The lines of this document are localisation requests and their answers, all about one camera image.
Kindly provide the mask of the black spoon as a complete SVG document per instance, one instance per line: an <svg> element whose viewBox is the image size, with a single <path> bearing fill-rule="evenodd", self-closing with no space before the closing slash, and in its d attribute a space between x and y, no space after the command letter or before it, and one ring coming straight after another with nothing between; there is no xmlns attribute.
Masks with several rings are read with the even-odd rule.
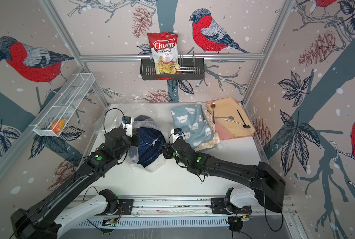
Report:
<svg viewBox="0 0 355 239"><path fill-rule="evenodd" d="M243 122L243 127L244 127L244 128L247 128L247 129L251 128L250 125L248 125L248 124L245 123L245 121L244 121L244 119L243 119L243 117L242 117L242 115L241 115L241 113L240 113L240 111L239 111L238 109L237 109L237 112L238 112L238 114L239 114L239 116L240 116L240 118L241 118L241 120L242 120L242 122Z"/></svg>

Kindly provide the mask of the white pompom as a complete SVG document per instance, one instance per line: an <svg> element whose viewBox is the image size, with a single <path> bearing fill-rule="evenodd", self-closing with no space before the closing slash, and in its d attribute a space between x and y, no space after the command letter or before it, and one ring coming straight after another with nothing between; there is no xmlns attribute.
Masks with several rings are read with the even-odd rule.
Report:
<svg viewBox="0 0 355 239"><path fill-rule="evenodd" d="M216 145L216 148L218 149L218 150L220 150L220 149L222 149L223 148L223 145L220 143L220 144L217 144Z"/></svg>

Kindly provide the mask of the beige checkered blanket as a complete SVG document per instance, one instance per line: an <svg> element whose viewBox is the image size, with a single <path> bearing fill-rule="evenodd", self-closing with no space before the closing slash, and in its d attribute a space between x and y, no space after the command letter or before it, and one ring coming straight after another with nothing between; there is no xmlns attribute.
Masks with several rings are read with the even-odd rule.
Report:
<svg viewBox="0 0 355 239"><path fill-rule="evenodd" d="M205 118L203 120L211 128L212 133L213 133L213 137L208 142L202 142L195 149L195 151L200 151L200 150L204 150L204 149L211 149L220 143L219 134L215 131L215 124L213 123L212 115L210 114L210 112L208 110L204 110L204 115L205 115Z"/></svg>

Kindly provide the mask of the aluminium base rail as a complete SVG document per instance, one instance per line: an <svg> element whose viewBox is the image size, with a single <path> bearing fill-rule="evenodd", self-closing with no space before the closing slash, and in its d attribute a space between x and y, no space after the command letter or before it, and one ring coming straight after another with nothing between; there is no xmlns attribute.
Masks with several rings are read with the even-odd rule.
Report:
<svg viewBox="0 0 355 239"><path fill-rule="evenodd" d="M123 208L123 216L133 217L179 217L179 216L212 216L218 203L212 203L212 198L224 198L225 196L186 196L186 197L151 197L151 196L123 196L119 197L119 203ZM67 207L69 210L82 203L83 196L77 196ZM264 208L260 204L251 205L252 215L264 214ZM289 196L284 196L283 214L296 214L294 204Z"/></svg>

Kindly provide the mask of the silver spoon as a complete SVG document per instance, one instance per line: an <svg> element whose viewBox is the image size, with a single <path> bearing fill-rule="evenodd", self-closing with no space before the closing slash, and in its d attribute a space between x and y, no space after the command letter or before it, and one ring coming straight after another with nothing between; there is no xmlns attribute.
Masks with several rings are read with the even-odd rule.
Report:
<svg viewBox="0 0 355 239"><path fill-rule="evenodd" d="M233 116L228 116L228 117L215 117L216 119L229 119L229 120L234 120Z"/></svg>

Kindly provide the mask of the orange item in basket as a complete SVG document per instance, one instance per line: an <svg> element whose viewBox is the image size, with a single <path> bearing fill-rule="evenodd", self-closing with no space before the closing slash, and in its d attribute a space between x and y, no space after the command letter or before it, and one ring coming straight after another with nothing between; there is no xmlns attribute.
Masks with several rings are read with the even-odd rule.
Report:
<svg viewBox="0 0 355 239"><path fill-rule="evenodd" d="M52 122L51 130L55 133L61 133L65 127L66 119L58 119Z"/></svg>

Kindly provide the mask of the red cassava chips bag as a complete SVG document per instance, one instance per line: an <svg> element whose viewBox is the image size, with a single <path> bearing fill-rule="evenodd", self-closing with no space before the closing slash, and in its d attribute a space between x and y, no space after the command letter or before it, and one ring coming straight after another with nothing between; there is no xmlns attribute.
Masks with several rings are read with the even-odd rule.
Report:
<svg viewBox="0 0 355 239"><path fill-rule="evenodd" d="M180 70L178 62L178 49L176 33L147 33L153 61L155 63L155 73L176 74Z"/></svg>

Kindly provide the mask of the clear plastic vacuum bag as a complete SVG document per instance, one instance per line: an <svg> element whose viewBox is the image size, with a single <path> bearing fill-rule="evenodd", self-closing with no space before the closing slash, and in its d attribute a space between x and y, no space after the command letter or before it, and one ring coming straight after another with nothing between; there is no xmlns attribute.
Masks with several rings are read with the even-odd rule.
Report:
<svg viewBox="0 0 355 239"><path fill-rule="evenodd" d="M163 133L166 141L167 133L171 130L172 124L168 120L163 120L160 118L160 114L157 113L157 107L155 104L150 104L147 101L136 101L136 100L126 100L118 105L117 108L111 109L115 116L112 120L110 120L109 125L103 123L102 132L104 133L104 137L107 133L109 133L114 128L121 128L122 117L133 117L134 119L140 115L146 115L152 118L160 127L160 131ZM137 165L138 162L138 146L139 146L139 136L137 130L135 129L133 123L133 134L136 135L136 145L131 146L130 149L123 155L122 158L112 158L108 156L104 152L104 143L99 145L96 151L93 153L93 156L96 158L96 161L109 161L109 166L119 165L123 162L129 164L132 168L142 168L141 166Z"/></svg>

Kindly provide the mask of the navy blue star blanket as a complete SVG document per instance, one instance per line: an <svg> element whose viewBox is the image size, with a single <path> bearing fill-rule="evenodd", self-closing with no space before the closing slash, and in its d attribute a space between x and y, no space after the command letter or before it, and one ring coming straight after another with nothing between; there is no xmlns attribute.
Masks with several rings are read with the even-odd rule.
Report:
<svg viewBox="0 0 355 239"><path fill-rule="evenodd" d="M139 136L137 165L148 172L155 172L164 165L160 146L166 143L165 137L159 125L149 116L136 117L134 126Z"/></svg>

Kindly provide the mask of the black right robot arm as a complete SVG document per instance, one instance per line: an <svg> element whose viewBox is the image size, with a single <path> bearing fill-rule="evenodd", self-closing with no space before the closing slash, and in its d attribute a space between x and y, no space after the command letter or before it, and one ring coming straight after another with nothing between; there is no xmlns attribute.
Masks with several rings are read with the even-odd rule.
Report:
<svg viewBox="0 0 355 239"><path fill-rule="evenodd" d="M224 161L207 153L196 152L180 136L173 143L160 146L164 158L177 163L197 176L215 176L243 184L255 193L255 198L265 209L281 213L284 205L286 182L267 163L245 165Z"/></svg>

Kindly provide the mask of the rainbow metallic spoon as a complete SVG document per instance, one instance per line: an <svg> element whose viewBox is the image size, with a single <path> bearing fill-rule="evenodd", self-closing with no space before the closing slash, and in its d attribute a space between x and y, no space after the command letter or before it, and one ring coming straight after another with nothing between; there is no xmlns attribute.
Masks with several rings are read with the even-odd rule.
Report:
<svg viewBox="0 0 355 239"><path fill-rule="evenodd" d="M214 102L212 102L212 103L210 104L210 107L211 107L211 109L212 109L212 121L213 121L213 124L215 124L215 113L214 113L214 109L215 109L215 107L216 107L216 104L215 104Z"/></svg>

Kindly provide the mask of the light blue bear blanket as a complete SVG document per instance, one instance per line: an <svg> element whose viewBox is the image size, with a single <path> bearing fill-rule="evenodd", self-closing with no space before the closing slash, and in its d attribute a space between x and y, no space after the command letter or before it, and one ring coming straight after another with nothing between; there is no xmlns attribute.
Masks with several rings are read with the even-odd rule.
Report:
<svg viewBox="0 0 355 239"><path fill-rule="evenodd" d="M182 129L185 141L193 149L212 140L213 130L207 123L201 104L175 107L170 112L174 127Z"/></svg>

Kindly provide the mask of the dark grey wall rack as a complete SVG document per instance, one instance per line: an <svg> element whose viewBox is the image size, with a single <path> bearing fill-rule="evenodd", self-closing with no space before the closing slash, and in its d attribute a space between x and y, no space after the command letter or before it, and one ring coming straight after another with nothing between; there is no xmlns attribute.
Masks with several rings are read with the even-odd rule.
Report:
<svg viewBox="0 0 355 239"><path fill-rule="evenodd" d="M160 57L155 63L150 57L141 60L140 75L143 80L201 80L205 75L204 59L181 53L176 61L167 63Z"/></svg>

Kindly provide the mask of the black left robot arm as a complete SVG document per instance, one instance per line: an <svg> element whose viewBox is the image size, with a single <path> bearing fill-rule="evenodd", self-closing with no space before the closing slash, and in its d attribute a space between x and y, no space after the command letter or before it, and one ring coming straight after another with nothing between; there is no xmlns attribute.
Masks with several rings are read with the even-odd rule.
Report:
<svg viewBox="0 0 355 239"><path fill-rule="evenodd" d="M86 188L97 181L127 153L139 145L139 136L127 135L123 128L114 128L105 135L105 142L88 156L73 176L45 199L31 208L19 209L11 216L13 237L17 239L58 239L68 230L90 217L105 213L122 213L118 197L109 189L73 209L66 207Z"/></svg>

